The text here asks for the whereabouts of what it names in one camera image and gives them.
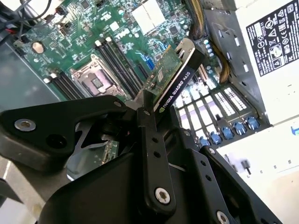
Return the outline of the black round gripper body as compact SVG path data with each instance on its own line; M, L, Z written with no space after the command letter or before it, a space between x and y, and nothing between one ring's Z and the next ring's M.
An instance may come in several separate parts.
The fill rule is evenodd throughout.
M176 199L170 216L141 206L142 187L132 154L121 156L57 190L40 214L40 224L217 224L200 190L188 189L186 172L169 167Z

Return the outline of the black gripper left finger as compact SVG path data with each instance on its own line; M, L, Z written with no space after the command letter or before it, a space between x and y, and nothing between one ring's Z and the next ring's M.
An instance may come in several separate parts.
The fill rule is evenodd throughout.
M143 106L132 109L107 95L2 112L0 154L38 172L56 173L80 143L117 141L122 149L115 159L134 156L143 209L172 212L173 186L151 100L146 93Z

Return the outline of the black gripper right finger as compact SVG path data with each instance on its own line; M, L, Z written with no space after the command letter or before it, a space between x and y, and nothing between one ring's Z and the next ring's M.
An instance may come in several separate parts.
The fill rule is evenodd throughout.
M180 127L173 107L157 114L157 129L164 137L168 162L183 175L173 184L175 189L183 187L193 222L281 223L216 150L196 145L191 132Z

